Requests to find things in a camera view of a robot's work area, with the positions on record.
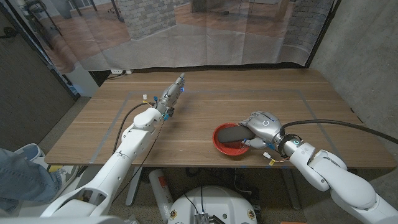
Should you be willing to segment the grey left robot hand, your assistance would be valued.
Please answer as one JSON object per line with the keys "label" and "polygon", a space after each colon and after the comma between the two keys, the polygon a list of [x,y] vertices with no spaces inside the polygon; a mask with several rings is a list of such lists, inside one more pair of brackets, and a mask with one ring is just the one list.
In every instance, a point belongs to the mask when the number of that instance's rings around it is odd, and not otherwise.
{"label": "grey left robot hand", "polygon": [[156,109],[166,115],[168,110],[177,103],[180,94],[184,91],[185,73],[181,73],[174,83],[165,89],[157,102]]}

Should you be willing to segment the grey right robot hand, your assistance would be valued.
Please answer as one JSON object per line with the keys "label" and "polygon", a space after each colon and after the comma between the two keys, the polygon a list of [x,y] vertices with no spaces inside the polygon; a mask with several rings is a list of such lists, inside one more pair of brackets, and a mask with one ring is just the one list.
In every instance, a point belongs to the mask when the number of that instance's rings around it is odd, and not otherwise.
{"label": "grey right robot hand", "polygon": [[256,149],[263,149],[270,144],[277,145],[281,142],[279,119],[269,112],[255,111],[250,117],[239,122],[241,126],[249,128],[256,137],[245,139],[243,143]]}

